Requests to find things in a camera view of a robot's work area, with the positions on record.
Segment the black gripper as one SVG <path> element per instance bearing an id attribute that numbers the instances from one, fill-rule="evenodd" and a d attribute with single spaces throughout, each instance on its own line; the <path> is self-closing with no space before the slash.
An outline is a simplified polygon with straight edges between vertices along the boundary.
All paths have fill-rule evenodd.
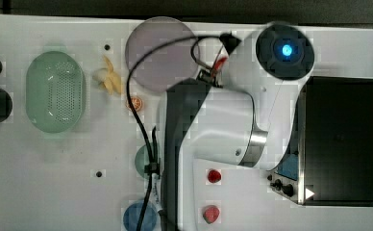
<path id="1" fill-rule="evenodd" d="M 212 76 L 205 69 L 201 69 L 198 72 L 198 75 L 197 75 L 196 79 L 199 80 L 199 81 L 203 81 L 207 84 L 210 84 L 211 86 L 216 87 L 216 88 L 222 88 L 223 87 L 221 81 L 216 76 Z"/>

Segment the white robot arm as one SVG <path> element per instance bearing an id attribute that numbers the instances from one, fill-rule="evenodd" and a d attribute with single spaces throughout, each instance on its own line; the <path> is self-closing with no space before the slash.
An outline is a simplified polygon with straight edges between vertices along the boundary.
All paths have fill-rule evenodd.
<path id="1" fill-rule="evenodd" d="M 181 81 L 160 99 L 162 231 L 198 231 L 195 160 L 264 170 L 280 163 L 311 76 L 312 43 L 294 26 L 273 23 L 243 39 L 220 39 L 228 54 L 220 74 Z"/>

